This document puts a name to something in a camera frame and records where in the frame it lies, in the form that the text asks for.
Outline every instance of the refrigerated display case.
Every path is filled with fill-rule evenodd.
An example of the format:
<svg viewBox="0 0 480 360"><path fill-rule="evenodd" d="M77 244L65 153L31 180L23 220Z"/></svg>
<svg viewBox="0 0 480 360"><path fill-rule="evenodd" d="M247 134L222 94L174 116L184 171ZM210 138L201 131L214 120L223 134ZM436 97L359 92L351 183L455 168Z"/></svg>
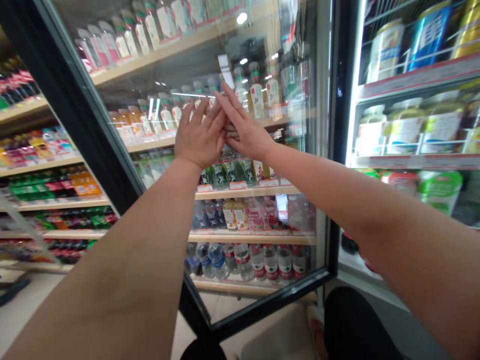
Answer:
<svg viewBox="0 0 480 360"><path fill-rule="evenodd" d="M350 71L332 42L351 27L334 29L334 19L354 14L331 1L9 3L2 26L78 151L6 169L3 177L21 175L8 183L14 210L36 211L43 246L68 271L78 259L63 250L88 252L162 176L185 104L211 105L221 80L275 141L328 157L333 105L346 101L332 89L347 94ZM50 168L50 177L35 172ZM62 175L78 199L66 188L22 190ZM80 198L76 180L98 191ZM221 341L293 301L316 302L336 273L339 231L282 174L225 146L198 179L179 310L198 337ZM212 271L211 262L226 266ZM199 291L259 300L211 323Z"/></svg>

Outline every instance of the tiled floor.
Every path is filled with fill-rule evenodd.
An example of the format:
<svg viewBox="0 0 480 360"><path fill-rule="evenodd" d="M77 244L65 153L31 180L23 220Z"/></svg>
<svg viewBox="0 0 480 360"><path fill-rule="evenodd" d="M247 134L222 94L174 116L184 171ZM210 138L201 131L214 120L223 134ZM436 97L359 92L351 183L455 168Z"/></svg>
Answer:
<svg viewBox="0 0 480 360"><path fill-rule="evenodd" d="M18 335L40 303L62 280L63 275L30 273L30 285L7 305L0 307L0 358ZM202 293L205 307L215 323L255 302L253 299ZM187 346L195 339L183 316L178 313L171 359L180 359ZM305 305L291 304L262 321L223 341L226 354L237 354L242 360L256 359L315 359L305 316Z"/></svg>

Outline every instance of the beer can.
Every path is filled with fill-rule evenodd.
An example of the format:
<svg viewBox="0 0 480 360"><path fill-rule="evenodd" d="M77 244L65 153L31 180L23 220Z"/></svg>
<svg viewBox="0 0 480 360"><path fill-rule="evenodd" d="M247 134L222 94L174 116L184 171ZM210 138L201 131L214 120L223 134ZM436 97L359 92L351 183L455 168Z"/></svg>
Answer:
<svg viewBox="0 0 480 360"><path fill-rule="evenodd" d="M420 14L413 32L407 71L435 64L437 55L428 55L440 51L451 12L451 1L445 0Z"/></svg>
<svg viewBox="0 0 480 360"><path fill-rule="evenodd" d="M404 29L402 19L396 19L377 31L371 45L367 83L390 78L397 73L395 66L399 62Z"/></svg>

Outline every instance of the bottle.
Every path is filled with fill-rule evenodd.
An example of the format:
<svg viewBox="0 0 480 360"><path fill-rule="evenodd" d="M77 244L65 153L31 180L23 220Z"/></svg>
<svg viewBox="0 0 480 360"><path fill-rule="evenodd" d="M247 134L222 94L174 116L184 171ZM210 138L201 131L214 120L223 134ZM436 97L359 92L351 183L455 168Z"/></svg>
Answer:
<svg viewBox="0 0 480 360"><path fill-rule="evenodd" d="M263 245L263 263L265 265L266 277L270 284L279 282L279 264L277 261L277 251L271 244Z"/></svg>
<svg viewBox="0 0 480 360"><path fill-rule="evenodd" d="M242 280L246 282L253 280L255 274L254 268L252 267L252 263L250 261L249 245L246 243L237 244L235 246L234 253Z"/></svg>
<svg viewBox="0 0 480 360"><path fill-rule="evenodd" d="M148 35L150 36L151 45L153 50L160 49L160 42L163 40L162 29L160 28L159 18L156 14L156 5L151 0L145 1L145 24L146 29L148 30Z"/></svg>
<svg viewBox="0 0 480 360"><path fill-rule="evenodd" d="M225 217L226 228L229 230L237 229L237 220L235 219L234 211L235 201L228 199L223 203L223 215Z"/></svg>
<svg viewBox="0 0 480 360"><path fill-rule="evenodd" d="M213 264L213 273L218 280L226 279L229 277L230 272L227 264L225 263L224 253L222 251L222 245L218 242L211 242L208 247L208 257Z"/></svg>
<svg viewBox="0 0 480 360"><path fill-rule="evenodd" d="M417 151L425 119L425 112L419 109L421 102L421 97L415 97L394 104L395 111L387 116L385 127L385 135L389 136L387 154L414 154Z"/></svg>
<svg viewBox="0 0 480 360"><path fill-rule="evenodd" d="M189 242L186 247L186 259L190 266L190 270L193 274L202 275L202 266L200 265L200 259L197 256L197 243Z"/></svg>
<svg viewBox="0 0 480 360"><path fill-rule="evenodd" d="M264 93L262 92L262 85L260 84L260 66L256 61L248 65L250 70L250 99L251 109L255 119L262 119L265 117Z"/></svg>
<svg viewBox="0 0 480 360"><path fill-rule="evenodd" d="M305 277L307 272L307 249L303 245L292 245L291 252L293 254L293 274L295 279L300 280Z"/></svg>
<svg viewBox="0 0 480 360"><path fill-rule="evenodd" d="M221 244L223 249L223 254L225 255L226 266L230 274L240 274L239 267L237 266L237 261L235 260L235 245L230 242L222 242Z"/></svg>
<svg viewBox="0 0 480 360"><path fill-rule="evenodd" d="M145 7L142 3L134 1L131 3L133 11L135 12L136 25L135 33L140 43L141 52L143 55L150 54L150 50L153 49L152 42L150 40L149 31L147 29L147 24L145 24Z"/></svg>
<svg viewBox="0 0 480 360"><path fill-rule="evenodd" d="M257 243L250 244L250 259L256 280L258 282L265 281L267 278L267 272L264 266L264 252L262 245Z"/></svg>
<svg viewBox="0 0 480 360"><path fill-rule="evenodd" d="M458 90L439 93L430 97L427 103L425 135L422 154L460 153L459 144L442 144L455 141L460 128L465 104L458 101Z"/></svg>

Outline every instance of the leg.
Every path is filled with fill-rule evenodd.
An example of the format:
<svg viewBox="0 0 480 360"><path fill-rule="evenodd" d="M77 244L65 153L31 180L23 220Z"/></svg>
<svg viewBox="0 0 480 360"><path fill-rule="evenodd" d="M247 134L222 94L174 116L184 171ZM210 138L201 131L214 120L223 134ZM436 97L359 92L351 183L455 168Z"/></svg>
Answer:
<svg viewBox="0 0 480 360"><path fill-rule="evenodd" d="M403 360L374 309L351 287L326 298L324 341L330 360Z"/></svg>

